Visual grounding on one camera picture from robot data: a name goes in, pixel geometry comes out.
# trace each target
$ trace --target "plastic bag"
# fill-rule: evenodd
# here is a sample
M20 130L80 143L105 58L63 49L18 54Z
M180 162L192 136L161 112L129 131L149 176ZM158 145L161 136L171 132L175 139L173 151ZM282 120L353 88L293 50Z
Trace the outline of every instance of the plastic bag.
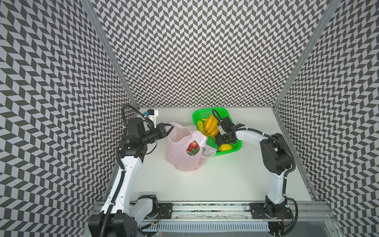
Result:
M196 129L195 125L186 127L172 122L173 130L167 136L166 160L181 171L191 171L199 168L204 162L216 155L216 149L206 144L207 137ZM196 141L200 151L195 155L188 155L186 150L191 142Z

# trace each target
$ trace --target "black and white wallpaper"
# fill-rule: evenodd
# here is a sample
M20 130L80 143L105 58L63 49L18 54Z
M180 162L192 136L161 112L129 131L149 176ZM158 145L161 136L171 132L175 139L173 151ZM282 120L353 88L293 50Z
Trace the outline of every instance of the black and white wallpaper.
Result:
M2 0L0 32L0 236L79 236L125 92L78 0Z
M279 107L346 236L379 236L378 12L343 0Z
M329 0L92 0L137 104L273 105Z

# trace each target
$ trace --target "white table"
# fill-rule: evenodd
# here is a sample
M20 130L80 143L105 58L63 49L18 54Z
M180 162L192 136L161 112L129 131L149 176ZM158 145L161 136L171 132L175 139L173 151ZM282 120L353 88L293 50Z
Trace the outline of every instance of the white table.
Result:
M193 124L192 113L199 108L159 108L157 123ZM242 123L267 134L281 133L271 108L227 108L234 124ZM268 170L259 147L242 143L242 148L208 159L195 171L182 172L164 158L166 141L146 155L134 182L132 200L156 194L159 201L264 201L268 190ZM148 145L148 151L154 144ZM299 171L288 175L287 196L311 201Z

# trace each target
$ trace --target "black mounting plate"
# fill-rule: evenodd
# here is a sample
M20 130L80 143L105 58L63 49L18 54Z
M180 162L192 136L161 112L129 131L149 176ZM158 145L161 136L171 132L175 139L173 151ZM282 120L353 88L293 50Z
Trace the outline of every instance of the black mounting plate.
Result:
M250 213L251 213L251 217L253 219L267 219L269 218L267 215L266 215L266 209L264 208L264 205L265 203L262 202L262 203L249 203L249 207L250 207ZM292 215L291 215L291 212L289 209L285 209L283 210L283 216L284 216L284 219L292 219Z
M161 202L159 202L158 203L158 214L160 213L161 210L162 210L162 213L161 213L160 219L171 219L172 203L169 203L169 202L161 203Z

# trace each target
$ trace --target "plastic basket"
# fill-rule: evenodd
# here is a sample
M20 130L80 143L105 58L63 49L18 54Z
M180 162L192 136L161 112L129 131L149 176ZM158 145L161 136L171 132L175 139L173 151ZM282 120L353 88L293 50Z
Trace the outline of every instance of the plastic basket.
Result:
M196 110L192 114L193 123L197 126L197 121L209 118L209 116L212 114L213 109L217 110L217 112L220 114L220 116L222 118L229 117L230 120L232 121L232 118L230 117L229 112L225 108L214 107L214 108L205 108L202 110ZM233 149L231 149L229 151L219 151L218 150L219 146L217 146L216 141L211 137L208 137L207 145L217 149L216 155L223 155L223 154L232 153L232 152L235 152L235 151L238 151L239 149L241 149L242 141L238 140L236 144L231 143L231 146L233 146Z

